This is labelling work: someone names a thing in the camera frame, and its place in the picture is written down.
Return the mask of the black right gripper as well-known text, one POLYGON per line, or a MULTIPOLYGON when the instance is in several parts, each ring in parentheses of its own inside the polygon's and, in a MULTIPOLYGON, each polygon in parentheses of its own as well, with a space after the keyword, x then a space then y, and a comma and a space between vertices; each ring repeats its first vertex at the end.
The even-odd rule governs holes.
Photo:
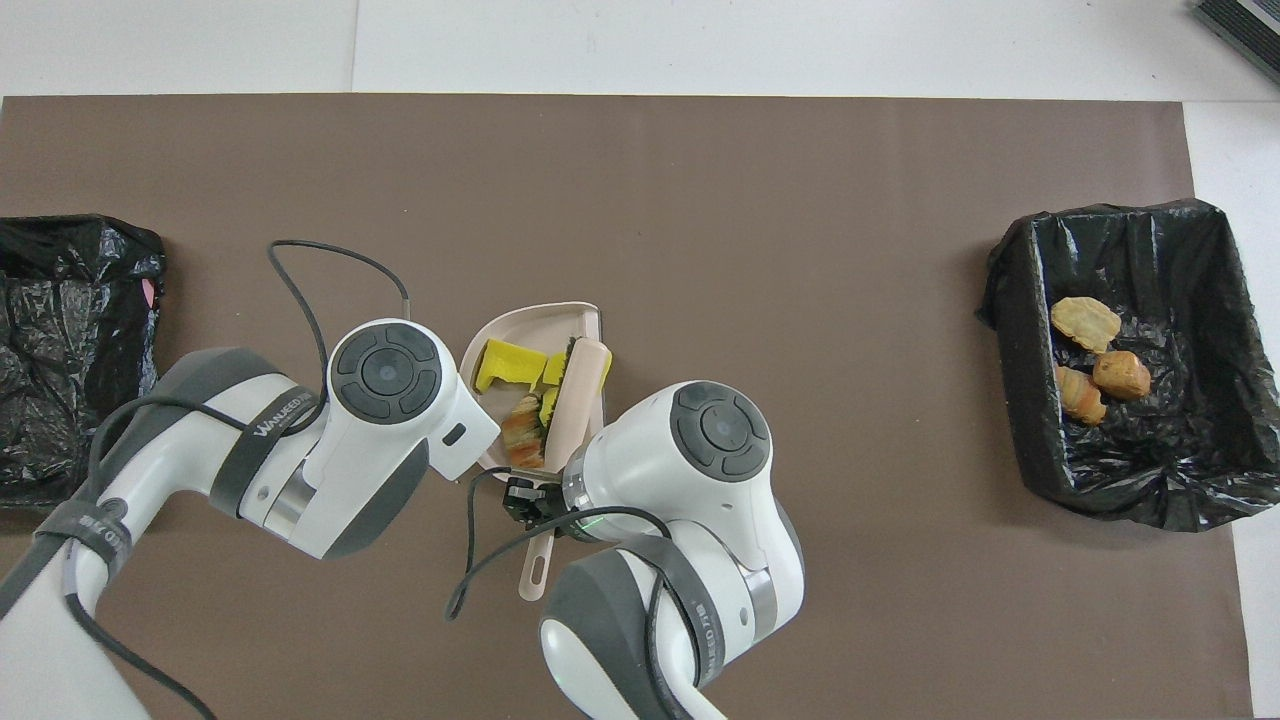
POLYGON ((573 510, 566 503, 559 482, 535 486, 532 480, 507 480, 503 509, 513 521, 529 529, 557 521, 573 510))

